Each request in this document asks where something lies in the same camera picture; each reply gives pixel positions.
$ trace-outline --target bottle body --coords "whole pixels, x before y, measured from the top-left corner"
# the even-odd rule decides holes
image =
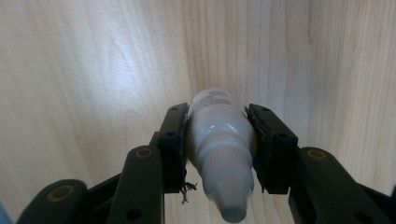
[[[245,217],[254,188],[257,140],[241,109],[227,91],[208,89],[194,97],[189,111],[187,156],[203,179],[206,196],[229,222]]]

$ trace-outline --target wood grain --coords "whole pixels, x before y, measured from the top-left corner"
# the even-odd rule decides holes
[[[0,201],[15,220],[49,183],[115,175],[208,87],[272,108],[390,194],[395,15],[390,0],[0,1]],[[202,188],[165,202],[167,223],[223,223]],[[256,182],[242,223],[292,223],[287,196]]]

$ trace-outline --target bottle cap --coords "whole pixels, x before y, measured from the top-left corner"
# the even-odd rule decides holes
[[[247,214],[248,196],[254,187],[248,156],[237,147],[213,148],[205,155],[202,169],[198,167],[206,196],[228,222],[242,221]]]

